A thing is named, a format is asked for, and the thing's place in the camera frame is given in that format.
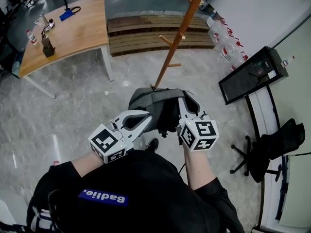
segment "blue logo patch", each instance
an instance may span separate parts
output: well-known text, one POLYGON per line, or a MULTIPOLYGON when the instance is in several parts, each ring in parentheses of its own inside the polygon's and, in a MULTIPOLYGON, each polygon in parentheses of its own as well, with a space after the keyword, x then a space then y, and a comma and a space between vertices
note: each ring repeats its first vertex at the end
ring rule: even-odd
POLYGON ((84 189, 78 197, 106 204, 114 204, 122 206, 127 206, 128 204, 128 196, 90 189, 84 189))

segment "chair base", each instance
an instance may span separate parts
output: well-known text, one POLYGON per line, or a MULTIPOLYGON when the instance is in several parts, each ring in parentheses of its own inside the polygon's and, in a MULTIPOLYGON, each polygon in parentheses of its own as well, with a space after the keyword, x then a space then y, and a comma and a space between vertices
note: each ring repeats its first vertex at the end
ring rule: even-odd
POLYGON ((246 150, 246 153, 244 153, 243 151, 238 149, 235 145, 231 145, 231 148, 234 149, 236 152, 238 152, 244 159, 235 169, 230 170, 231 174, 236 173, 239 169, 242 168, 242 166, 245 165, 244 176, 249 176, 249 170, 248 170, 248 167, 246 165, 246 162, 247 162, 247 156, 251 152, 251 138, 247 135, 245 137, 245 139, 247 140, 247 150, 246 150))
POLYGON ((281 173, 282 173, 282 165, 280 164, 277 168, 277 171, 274 171, 274 170, 267 170, 266 173, 270 173, 270 174, 275 174, 276 176, 276 179, 275 181, 277 182, 281 173))
POLYGON ((26 7, 27 8, 30 8, 30 7, 32 7, 32 6, 34 6, 34 4, 36 3, 36 2, 38 2, 39 0, 29 0, 29 2, 26 4, 26 7))

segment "wooden bench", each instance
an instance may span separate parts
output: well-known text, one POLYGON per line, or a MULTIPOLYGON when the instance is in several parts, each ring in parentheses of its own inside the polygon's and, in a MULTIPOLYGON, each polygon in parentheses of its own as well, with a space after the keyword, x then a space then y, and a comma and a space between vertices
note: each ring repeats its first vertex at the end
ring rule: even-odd
MULTIPOLYGON (((170 46, 159 36, 173 41, 183 16, 137 16, 109 19, 107 29, 111 56, 167 50, 170 46)), ((214 47, 208 35, 209 27, 194 17, 185 32, 186 39, 179 49, 211 49, 214 47)))

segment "plastic bottle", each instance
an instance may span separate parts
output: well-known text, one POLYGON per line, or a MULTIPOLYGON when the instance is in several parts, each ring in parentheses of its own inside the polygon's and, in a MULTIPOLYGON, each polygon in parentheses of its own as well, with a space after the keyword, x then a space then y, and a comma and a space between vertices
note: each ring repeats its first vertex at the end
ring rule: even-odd
POLYGON ((35 46, 38 43, 38 41, 36 37, 34 36, 34 34, 31 31, 29 31, 29 29, 26 30, 26 33, 27 33, 28 39, 30 39, 31 43, 35 46))
POLYGON ((234 42, 233 31, 230 28, 221 29, 215 43, 215 50, 220 52, 224 46, 234 42))
POLYGON ((243 47, 238 38, 234 39, 234 42, 231 42, 229 45, 224 46, 220 52, 219 60, 223 64, 231 61, 233 56, 237 54, 237 52, 240 52, 240 48, 243 47))
POLYGON ((210 13, 210 17, 212 18, 212 19, 214 19, 214 16, 216 15, 216 10, 213 10, 212 11, 212 13, 210 13))
POLYGON ((233 57, 232 62, 230 63, 231 64, 230 69, 234 71, 247 60, 248 56, 245 54, 245 52, 244 51, 240 52, 239 54, 233 57))
POLYGON ((281 66, 282 67, 285 67, 287 66, 290 62, 292 62, 293 60, 295 59, 295 56, 293 56, 292 58, 290 58, 289 60, 288 59, 285 59, 281 62, 281 66))
POLYGON ((216 20, 211 28, 208 31, 208 35, 212 39, 214 43, 216 43, 219 39, 219 33, 226 29, 228 25, 225 23, 225 19, 221 18, 220 20, 216 20))

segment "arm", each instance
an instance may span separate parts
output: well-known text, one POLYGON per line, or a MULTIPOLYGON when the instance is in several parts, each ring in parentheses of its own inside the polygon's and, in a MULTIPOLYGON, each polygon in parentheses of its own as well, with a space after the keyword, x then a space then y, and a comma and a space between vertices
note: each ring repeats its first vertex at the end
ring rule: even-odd
POLYGON ((196 190, 216 178, 210 169, 204 151, 190 152, 183 143, 188 184, 196 190))
POLYGON ((72 161, 74 168, 81 177, 101 167, 104 163, 93 152, 72 161))
POLYGON ((72 162, 51 166, 35 188, 27 211, 27 225, 31 225, 35 216, 34 208, 39 212, 41 212, 41 209, 48 210, 49 193, 57 189, 74 189, 81 182, 83 176, 102 165, 103 162, 91 152, 72 162))
POLYGON ((184 147, 184 151, 189 186, 203 201, 218 211, 224 226, 231 233, 244 233, 237 211, 228 197, 228 192, 211 171, 205 152, 190 152, 186 147, 184 147))

